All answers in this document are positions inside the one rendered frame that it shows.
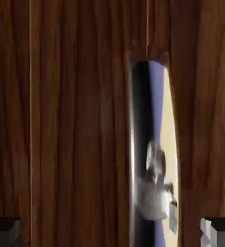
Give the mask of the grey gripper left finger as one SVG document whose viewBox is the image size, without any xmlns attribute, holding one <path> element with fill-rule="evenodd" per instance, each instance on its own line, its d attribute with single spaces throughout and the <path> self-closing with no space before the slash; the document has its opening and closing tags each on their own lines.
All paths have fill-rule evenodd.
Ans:
<svg viewBox="0 0 225 247">
<path fill-rule="evenodd" d="M 0 217 L 0 247 L 23 247 L 23 222 L 19 217 Z"/>
</svg>

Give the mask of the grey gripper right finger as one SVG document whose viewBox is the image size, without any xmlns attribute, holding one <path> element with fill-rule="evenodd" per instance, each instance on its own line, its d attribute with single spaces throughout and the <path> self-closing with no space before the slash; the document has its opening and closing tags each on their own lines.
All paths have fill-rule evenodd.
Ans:
<svg viewBox="0 0 225 247">
<path fill-rule="evenodd" d="M 225 217 L 202 217 L 200 247 L 225 247 Z"/>
</svg>

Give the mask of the dark wood cabinet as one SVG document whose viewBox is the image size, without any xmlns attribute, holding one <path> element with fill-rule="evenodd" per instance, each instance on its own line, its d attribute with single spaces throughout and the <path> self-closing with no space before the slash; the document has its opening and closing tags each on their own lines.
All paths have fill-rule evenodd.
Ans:
<svg viewBox="0 0 225 247">
<path fill-rule="evenodd" d="M 20 217 L 31 247 L 29 0 L 0 0 L 0 216 Z"/>
</svg>

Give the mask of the dark wood drawer front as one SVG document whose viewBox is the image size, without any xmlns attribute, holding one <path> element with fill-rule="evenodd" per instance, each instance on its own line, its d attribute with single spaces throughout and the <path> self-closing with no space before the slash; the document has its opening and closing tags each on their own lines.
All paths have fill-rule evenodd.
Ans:
<svg viewBox="0 0 225 247">
<path fill-rule="evenodd" d="M 128 247 L 127 57 L 146 0 L 30 0 L 31 247 Z"/>
<path fill-rule="evenodd" d="M 167 49 L 181 170 L 181 247 L 225 216 L 225 0 L 147 0 L 148 43 Z"/>
</svg>

